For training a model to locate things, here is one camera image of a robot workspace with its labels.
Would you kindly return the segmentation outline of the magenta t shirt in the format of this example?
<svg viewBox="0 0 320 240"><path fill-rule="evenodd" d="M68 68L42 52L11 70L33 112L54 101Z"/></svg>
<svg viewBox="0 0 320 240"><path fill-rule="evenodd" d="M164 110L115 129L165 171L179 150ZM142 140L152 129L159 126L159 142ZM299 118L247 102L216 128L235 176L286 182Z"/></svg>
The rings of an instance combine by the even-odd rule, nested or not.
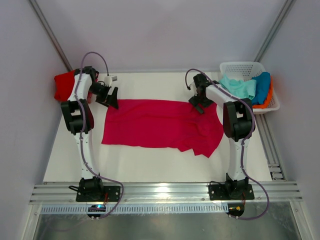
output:
<svg viewBox="0 0 320 240"><path fill-rule="evenodd" d="M172 148L209 158L219 146L223 126L217 105L204 113L188 102L120 99L106 112L102 144L143 148Z"/></svg>

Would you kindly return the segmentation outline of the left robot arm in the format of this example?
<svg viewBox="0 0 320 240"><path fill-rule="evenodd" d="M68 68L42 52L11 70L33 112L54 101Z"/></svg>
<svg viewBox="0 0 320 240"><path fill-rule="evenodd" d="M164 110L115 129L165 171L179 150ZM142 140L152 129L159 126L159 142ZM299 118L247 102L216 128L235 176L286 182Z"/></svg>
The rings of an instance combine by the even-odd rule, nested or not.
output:
<svg viewBox="0 0 320 240"><path fill-rule="evenodd" d="M98 81L99 72L92 66L77 68L73 74L74 84L70 96L61 103L62 115L67 130L73 135L81 160L81 178L78 186L68 188L76 192L77 202L117 202L119 186L106 186L95 166L92 133L94 117L88 103L89 94L96 96L96 102L115 110L118 105L118 88L109 94L111 86Z"/></svg>

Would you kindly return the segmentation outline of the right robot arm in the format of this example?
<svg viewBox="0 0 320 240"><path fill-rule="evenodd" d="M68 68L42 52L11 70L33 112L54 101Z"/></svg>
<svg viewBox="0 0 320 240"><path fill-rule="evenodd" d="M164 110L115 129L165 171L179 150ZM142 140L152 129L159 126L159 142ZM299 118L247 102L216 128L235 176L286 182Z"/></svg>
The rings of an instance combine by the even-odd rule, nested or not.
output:
<svg viewBox="0 0 320 240"><path fill-rule="evenodd" d="M203 73L193 77L188 90L194 90L189 103L204 114L211 105L222 108L222 127L229 141L229 166L224 183L209 185L209 196L226 200L244 200L249 196L250 184L247 175L247 151L250 138L255 130L252 103L249 98L238 99L217 81L210 81Z"/></svg>

